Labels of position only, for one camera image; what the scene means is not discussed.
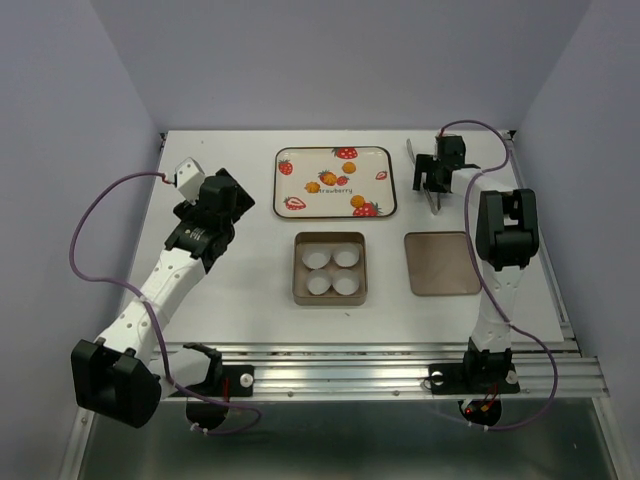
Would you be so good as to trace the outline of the metal food tongs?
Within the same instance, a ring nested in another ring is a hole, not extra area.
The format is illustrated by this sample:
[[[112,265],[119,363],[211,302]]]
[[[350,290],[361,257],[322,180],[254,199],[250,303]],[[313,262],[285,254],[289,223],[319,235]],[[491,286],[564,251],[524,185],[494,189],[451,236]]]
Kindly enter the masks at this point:
[[[439,193],[432,193],[429,192],[427,190],[425,190],[422,187],[422,174],[419,172],[418,170],[418,160],[417,160],[417,156],[414,153],[414,149],[413,149],[413,145],[411,142],[411,139],[408,138],[405,142],[405,146],[406,146],[406,150],[407,150],[407,154],[409,157],[409,160],[411,161],[412,165],[413,165],[413,170],[414,170],[414,174],[418,175],[418,186],[420,187],[420,191],[424,194],[428,204],[429,204],[429,208],[431,210],[431,213],[434,216],[437,216],[440,209],[441,209],[441,202],[440,202],[440,195]]]

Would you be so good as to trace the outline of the orange swirl cookie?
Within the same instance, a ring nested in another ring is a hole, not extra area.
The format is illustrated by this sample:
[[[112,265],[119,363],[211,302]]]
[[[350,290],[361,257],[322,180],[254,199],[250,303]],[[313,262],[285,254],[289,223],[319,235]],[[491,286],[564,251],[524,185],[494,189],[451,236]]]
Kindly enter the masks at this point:
[[[352,174],[356,171],[356,165],[353,162],[345,162],[342,166],[342,170],[347,174]]]
[[[308,182],[305,185],[305,190],[308,193],[318,193],[320,191],[320,185],[316,182]]]
[[[333,186],[337,183],[337,176],[331,171],[322,171],[319,174],[319,179],[327,186]]]
[[[354,208],[360,208],[364,205],[364,203],[365,203],[365,199],[360,195],[353,196],[351,199],[351,205]]]

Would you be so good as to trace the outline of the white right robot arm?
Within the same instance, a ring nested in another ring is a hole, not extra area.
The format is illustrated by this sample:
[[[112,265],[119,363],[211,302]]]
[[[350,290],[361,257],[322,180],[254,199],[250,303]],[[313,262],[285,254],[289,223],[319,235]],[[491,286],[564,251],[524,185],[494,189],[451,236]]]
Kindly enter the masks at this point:
[[[467,248],[481,285],[463,359],[430,365],[428,388],[434,395],[467,397],[519,392],[510,320],[524,270],[539,249],[535,193],[468,163],[463,137],[444,133],[436,136],[434,154],[416,156],[413,189],[463,198]]]

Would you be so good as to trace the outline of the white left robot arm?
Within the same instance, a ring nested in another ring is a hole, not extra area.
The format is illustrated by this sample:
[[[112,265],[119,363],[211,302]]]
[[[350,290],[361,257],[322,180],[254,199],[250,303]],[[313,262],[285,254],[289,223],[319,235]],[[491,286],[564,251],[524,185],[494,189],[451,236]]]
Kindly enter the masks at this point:
[[[129,304],[95,340],[81,340],[71,352],[77,404],[134,428],[145,425],[160,401],[175,393],[221,414],[232,409],[228,395],[235,382],[224,371],[221,353],[191,342],[170,354],[163,331],[255,204],[224,168],[207,175],[195,160],[186,160],[173,176],[155,176],[182,195],[173,209],[179,222],[142,287],[116,283],[132,294]]]

